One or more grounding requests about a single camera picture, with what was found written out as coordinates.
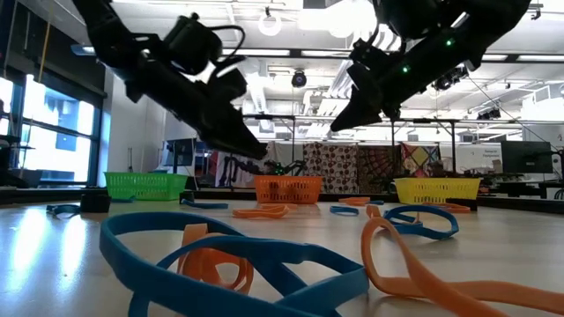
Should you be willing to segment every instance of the monitor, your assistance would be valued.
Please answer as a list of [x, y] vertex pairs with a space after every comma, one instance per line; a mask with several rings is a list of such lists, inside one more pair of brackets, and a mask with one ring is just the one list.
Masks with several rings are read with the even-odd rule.
[[178, 157], [177, 166], [192, 166], [195, 145], [195, 138], [166, 141], [163, 151], [163, 166], [174, 165], [174, 147], [176, 147], [176, 156]]
[[504, 173], [552, 173], [553, 156], [548, 142], [501, 142]]

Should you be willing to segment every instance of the basket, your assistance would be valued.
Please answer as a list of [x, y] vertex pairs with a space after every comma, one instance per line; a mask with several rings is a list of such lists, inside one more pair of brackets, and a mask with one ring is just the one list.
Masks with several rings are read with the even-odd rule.
[[172, 201], [184, 191], [188, 176], [163, 173], [105, 173], [108, 194], [116, 199]]
[[401, 203], [446, 203], [448, 198], [475, 200], [480, 179], [404, 178], [394, 180]]
[[255, 176], [259, 203], [317, 203], [323, 177]]

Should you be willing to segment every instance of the desk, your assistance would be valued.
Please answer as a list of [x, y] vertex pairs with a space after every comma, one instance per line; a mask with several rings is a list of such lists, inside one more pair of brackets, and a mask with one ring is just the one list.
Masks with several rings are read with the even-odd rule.
[[[254, 207], [255, 202], [227, 202], [231, 207]], [[231, 217], [229, 210], [191, 210], [214, 217], [249, 236], [316, 243], [360, 262], [360, 231], [367, 221], [329, 212], [331, 203], [300, 207], [282, 220], [251, 221]], [[386, 204], [382, 210], [395, 204]], [[178, 202], [113, 204], [110, 214], [134, 211], [188, 211]], [[564, 291], [564, 217], [517, 210], [479, 208], [456, 216], [461, 232], [454, 239], [434, 242], [406, 236], [415, 254], [446, 281], [495, 279]], [[131, 292], [115, 278], [98, 249], [101, 215], [53, 219], [45, 206], [0, 210], [0, 316], [122, 317]], [[428, 226], [446, 229], [435, 217], [422, 217]], [[179, 247], [180, 232], [138, 232], [121, 237], [130, 249], [156, 262]], [[376, 267], [385, 276], [405, 276], [395, 245], [375, 240]], [[311, 263], [290, 266], [307, 283], [333, 273]], [[279, 295], [259, 276], [251, 295], [275, 300]], [[549, 313], [496, 305], [510, 316], [552, 316]], [[425, 301], [383, 296], [374, 286], [367, 296], [339, 308], [345, 317], [447, 317]], [[173, 317], [166, 308], [151, 305], [150, 316]]]
[[540, 188], [540, 198], [548, 199], [547, 189], [549, 188], [564, 188], [564, 183], [561, 182], [542, 182], [538, 184]]

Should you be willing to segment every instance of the rubber band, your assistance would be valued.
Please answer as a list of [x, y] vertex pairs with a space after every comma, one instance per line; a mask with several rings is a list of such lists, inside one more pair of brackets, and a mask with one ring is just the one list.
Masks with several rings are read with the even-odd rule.
[[[182, 237], [182, 247], [200, 239], [219, 235], [221, 234], [208, 233], [207, 224], [186, 225]], [[219, 275], [217, 266], [223, 263], [232, 263], [239, 267], [239, 273], [234, 282], [225, 282]], [[201, 248], [190, 252], [188, 255], [181, 256], [178, 259], [176, 273], [248, 295], [250, 285], [253, 283], [254, 271], [255, 269], [245, 259], [218, 250]]]
[[74, 204], [48, 205], [46, 210], [47, 213], [53, 215], [53, 217], [57, 217], [62, 213], [70, 214], [69, 217], [80, 214], [80, 206]]
[[180, 204], [184, 204], [187, 206], [190, 206], [192, 208], [199, 208], [199, 209], [205, 209], [205, 210], [225, 210], [225, 209], [229, 209], [229, 204], [228, 203], [194, 203], [191, 202], [187, 199], [182, 199], [180, 201]]
[[[128, 232], [182, 231], [186, 225], [196, 224], [206, 224], [210, 232], [225, 235], [195, 240], [156, 266], [138, 258], [116, 237]], [[247, 259], [283, 298], [270, 303], [167, 270], [179, 257], [202, 248]], [[129, 317], [147, 316], [149, 301], [190, 317], [337, 317], [335, 308], [366, 293], [369, 286], [361, 265], [324, 247], [249, 238], [219, 221], [186, 213], [143, 212], [108, 218], [100, 228], [100, 251], [117, 279], [134, 291]], [[189, 255], [183, 262], [189, 261]], [[339, 275], [306, 285], [284, 264], [302, 262], [321, 264]]]
[[267, 208], [272, 208], [272, 207], [280, 207], [280, 206], [285, 206], [289, 210], [297, 210], [298, 209], [298, 205], [295, 204], [295, 203], [261, 203], [261, 209], [267, 209]]
[[370, 202], [370, 197], [351, 197], [341, 198], [338, 200], [340, 203], [346, 203], [349, 206], [361, 207]]
[[[419, 214], [418, 217], [402, 215], [402, 213], [404, 212], [412, 212], [412, 211], [425, 212], [440, 217], [444, 217], [450, 222], [451, 228], [447, 232], [439, 232], [423, 226], [423, 224], [418, 219]], [[432, 240], [445, 240], [452, 237], [454, 234], [460, 231], [458, 227], [458, 222], [456, 221], [456, 218], [452, 216], [452, 214], [432, 206], [411, 205], [411, 206], [397, 207], [392, 210], [388, 210], [386, 213], [384, 213], [383, 218], [389, 220], [390, 223], [396, 227], [397, 231], [402, 234], [415, 234]], [[395, 220], [393, 220], [394, 218], [407, 221], [410, 224], [398, 223]]]
[[[417, 213], [417, 217], [412, 217], [412, 216], [407, 216], [401, 213], [398, 213], [396, 215], [394, 215], [394, 217], [389, 217], [388, 214], [390, 213], [389, 210], [387, 210], [386, 212], [384, 212], [384, 218], [388, 221], [390, 221], [390, 223], [392, 223], [396, 228], [398, 228], [401, 225], [417, 225], [417, 226], [423, 226], [423, 223], [421, 221], [419, 221], [419, 213]], [[368, 205], [367, 206], [367, 215], [369, 218], [373, 218], [373, 217], [382, 217], [382, 215], [380, 214], [380, 209], [378, 209], [377, 206], [374, 205]]]
[[[410, 277], [383, 277], [372, 258], [372, 240], [378, 228], [390, 232], [404, 256]], [[362, 261], [372, 284], [393, 296], [430, 299], [461, 317], [501, 317], [506, 314], [479, 300], [525, 306], [550, 313], [564, 314], [564, 293], [543, 291], [527, 286], [496, 281], [445, 283], [431, 273], [409, 250], [398, 230], [382, 217], [368, 220], [362, 231]]]
[[349, 206], [362, 207], [368, 204], [384, 205], [384, 201], [371, 201], [370, 197], [351, 197], [341, 198], [340, 203], [346, 203]]
[[233, 217], [245, 218], [245, 219], [259, 218], [259, 217], [280, 219], [283, 216], [285, 216], [289, 211], [290, 209], [284, 205], [278, 207], [263, 208], [263, 209], [249, 209], [249, 210], [238, 209], [238, 210], [233, 210]]
[[472, 213], [470, 207], [461, 206], [455, 203], [423, 203], [426, 206], [434, 206], [452, 214], [467, 214]]
[[[201, 232], [205, 232], [207, 226], [211, 233], [215, 233], [213, 234], [215, 236], [203, 236], [202, 239], [181, 247], [156, 266], [135, 256], [116, 237], [116, 235], [128, 232], [149, 230], [181, 231], [186, 228], [186, 225], [197, 225], [204, 228], [199, 229]], [[404, 256], [409, 277], [378, 275], [373, 262], [371, 246], [374, 233], [379, 228], [389, 231], [398, 244]], [[185, 239], [197, 238], [185, 235]], [[167, 270], [176, 259], [182, 258], [186, 253], [190, 252], [183, 258], [184, 263], [190, 254], [206, 248], [230, 254], [232, 262], [235, 262], [236, 258], [247, 259], [264, 279], [282, 294], [283, 298], [275, 303], [269, 303], [251, 298], [244, 293], [227, 290], [223, 286], [198, 282], [196, 279], [180, 276]], [[564, 314], [563, 293], [543, 291], [506, 282], [443, 282], [421, 264], [406, 246], [397, 228], [383, 217], [374, 216], [368, 220], [362, 231], [360, 248], [364, 268], [323, 247], [249, 238], [219, 221], [172, 212], [115, 216], [104, 220], [100, 229], [102, 255], [118, 280], [134, 291], [130, 302], [129, 317], [147, 316], [149, 301], [190, 317], [227, 315], [333, 317], [338, 316], [334, 310], [336, 307], [367, 292], [368, 279], [384, 293], [399, 297], [430, 299], [435, 304], [462, 317], [507, 316], [480, 300]], [[322, 264], [336, 270], [340, 275], [308, 286], [284, 265], [284, 263], [300, 264], [304, 261]], [[213, 260], [208, 260], [205, 264], [212, 265], [213, 263]], [[182, 267], [190, 268], [193, 265], [197, 265], [197, 262]]]
[[343, 207], [343, 206], [331, 206], [330, 212], [345, 217], [356, 217], [359, 215], [359, 210], [352, 207]]

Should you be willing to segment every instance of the colorful tapestry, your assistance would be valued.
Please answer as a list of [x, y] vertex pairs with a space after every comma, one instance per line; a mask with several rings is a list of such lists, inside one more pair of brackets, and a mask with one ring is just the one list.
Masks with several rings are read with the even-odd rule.
[[357, 156], [359, 147], [347, 145], [306, 144], [303, 158], [305, 176], [322, 176], [323, 192], [327, 194], [357, 194]]
[[361, 146], [358, 151], [357, 170], [361, 194], [381, 194], [388, 191], [393, 178], [392, 152], [396, 155], [396, 173], [400, 172], [401, 148], [399, 146]]
[[429, 177], [427, 166], [439, 160], [439, 147], [402, 144], [402, 158], [404, 170], [411, 176]]

